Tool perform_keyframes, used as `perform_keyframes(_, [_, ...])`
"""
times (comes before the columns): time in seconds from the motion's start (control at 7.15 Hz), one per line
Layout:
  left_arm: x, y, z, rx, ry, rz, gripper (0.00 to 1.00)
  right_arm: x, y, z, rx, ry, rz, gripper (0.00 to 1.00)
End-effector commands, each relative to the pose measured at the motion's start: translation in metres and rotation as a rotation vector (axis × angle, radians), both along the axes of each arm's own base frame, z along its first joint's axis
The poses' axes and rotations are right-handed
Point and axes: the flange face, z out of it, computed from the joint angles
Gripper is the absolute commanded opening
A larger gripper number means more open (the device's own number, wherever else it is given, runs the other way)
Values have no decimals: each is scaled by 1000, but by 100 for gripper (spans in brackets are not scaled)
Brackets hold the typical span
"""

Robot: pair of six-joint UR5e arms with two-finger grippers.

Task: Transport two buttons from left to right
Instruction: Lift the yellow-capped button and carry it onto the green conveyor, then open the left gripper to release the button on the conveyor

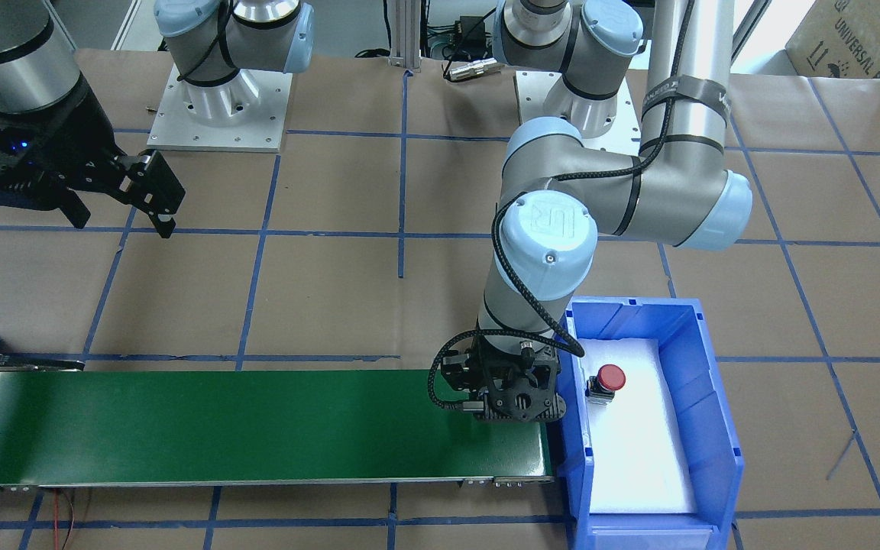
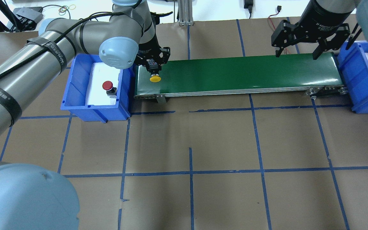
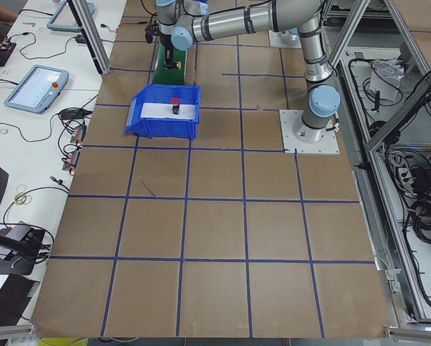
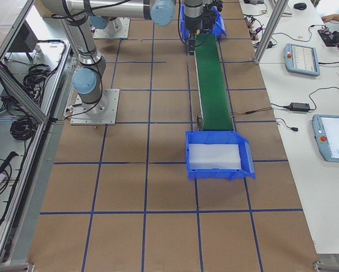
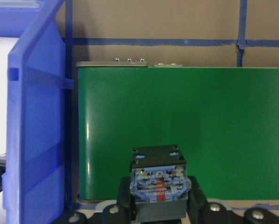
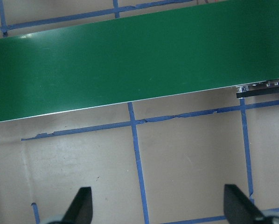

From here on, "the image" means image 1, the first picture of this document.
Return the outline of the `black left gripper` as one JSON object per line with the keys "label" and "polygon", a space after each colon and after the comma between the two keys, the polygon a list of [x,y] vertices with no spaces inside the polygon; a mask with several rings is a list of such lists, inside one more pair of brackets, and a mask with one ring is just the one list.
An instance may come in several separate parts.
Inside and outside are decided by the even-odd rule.
{"label": "black left gripper", "polygon": [[452,390],[468,393],[455,409],[487,422],[555,422],[566,413],[558,391],[560,372],[554,348],[535,351],[530,341],[521,353],[501,351],[486,340],[476,340],[464,353],[449,351],[441,373]]}

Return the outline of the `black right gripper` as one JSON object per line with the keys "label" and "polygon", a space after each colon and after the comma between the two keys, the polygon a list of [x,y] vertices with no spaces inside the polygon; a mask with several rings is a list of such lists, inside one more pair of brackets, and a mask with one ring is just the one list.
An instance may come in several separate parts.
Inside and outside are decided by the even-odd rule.
{"label": "black right gripper", "polygon": [[74,228],[84,229],[91,212],[81,191],[146,212],[161,239],[173,234],[186,194],[161,152],[131,156],[120,149],[84,77],[58,104],[0,114],[0,206],[58,209]]}

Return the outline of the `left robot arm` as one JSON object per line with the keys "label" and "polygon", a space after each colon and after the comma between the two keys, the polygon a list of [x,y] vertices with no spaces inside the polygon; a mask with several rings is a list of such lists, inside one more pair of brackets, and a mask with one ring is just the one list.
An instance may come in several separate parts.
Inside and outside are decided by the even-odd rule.
{"label": "left robot arm", "polygon": [[476,326],[454,335],[426,379],[440,409],[480,420],[553,422],[559,353],[584,356],[562,325],[601,234],[720,251],[745,230],[748,180],[724,167],[731,103],[731,1],[657,1],[638,152],[587,145],[605,123],[578,109],[615,105],[645,41],[625,1],[500,1],[493,49],[520,69],[558,73],[566,105],[510,138],[491,225],[493,260]]}

